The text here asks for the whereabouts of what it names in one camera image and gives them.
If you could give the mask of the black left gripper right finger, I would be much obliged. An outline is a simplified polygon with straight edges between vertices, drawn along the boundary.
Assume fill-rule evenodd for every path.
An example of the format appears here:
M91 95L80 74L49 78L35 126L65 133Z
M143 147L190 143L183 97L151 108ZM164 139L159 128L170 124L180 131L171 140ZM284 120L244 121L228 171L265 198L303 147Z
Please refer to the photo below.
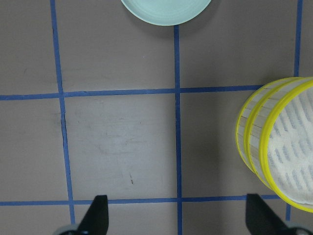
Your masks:
M246 195L246 227L251 235L289 235L288 226L258 194Z

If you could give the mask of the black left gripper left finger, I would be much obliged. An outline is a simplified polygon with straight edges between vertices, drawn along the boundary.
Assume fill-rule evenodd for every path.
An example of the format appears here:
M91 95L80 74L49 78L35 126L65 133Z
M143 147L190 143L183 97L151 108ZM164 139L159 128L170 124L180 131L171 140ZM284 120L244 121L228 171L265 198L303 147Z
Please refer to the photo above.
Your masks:
M108 198L98 195L77 228L79 235L106 235L108 231Z

